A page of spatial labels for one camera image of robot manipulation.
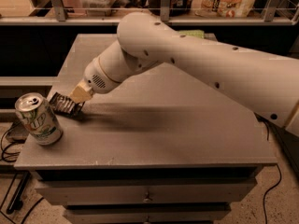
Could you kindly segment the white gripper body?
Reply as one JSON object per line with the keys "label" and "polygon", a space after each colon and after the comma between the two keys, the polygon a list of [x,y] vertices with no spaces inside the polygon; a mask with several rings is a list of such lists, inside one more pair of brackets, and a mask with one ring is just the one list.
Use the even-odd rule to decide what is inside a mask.
{"label": "white gripper body", "polygon": [[118,78],[114,77],[116,68],[116,63],[112,60],[96,57],[85,68],[83,80],[95,93],[109,93],[121,84]]}

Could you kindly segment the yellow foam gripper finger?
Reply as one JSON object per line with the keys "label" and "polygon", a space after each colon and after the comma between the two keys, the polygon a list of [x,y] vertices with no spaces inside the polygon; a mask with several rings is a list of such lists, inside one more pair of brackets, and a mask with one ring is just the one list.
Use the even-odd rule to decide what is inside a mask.
{"label": "yellow foam gripper finger", "polygon": [[69,97],[72,101],[78,104],[91,100],[93,95],[93,88],[84,79],[82,79],[71,91]]}

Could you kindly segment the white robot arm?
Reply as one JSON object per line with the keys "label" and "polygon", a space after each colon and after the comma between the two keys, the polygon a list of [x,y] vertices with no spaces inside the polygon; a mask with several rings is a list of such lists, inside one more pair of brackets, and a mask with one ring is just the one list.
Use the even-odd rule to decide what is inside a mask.
{"label": "white robot arm", "polygon": [[116,41],[87,65],[70,98],[88,101],[162,63],[299,135],[299,60],[183,35],[141,12],[120,20]]}

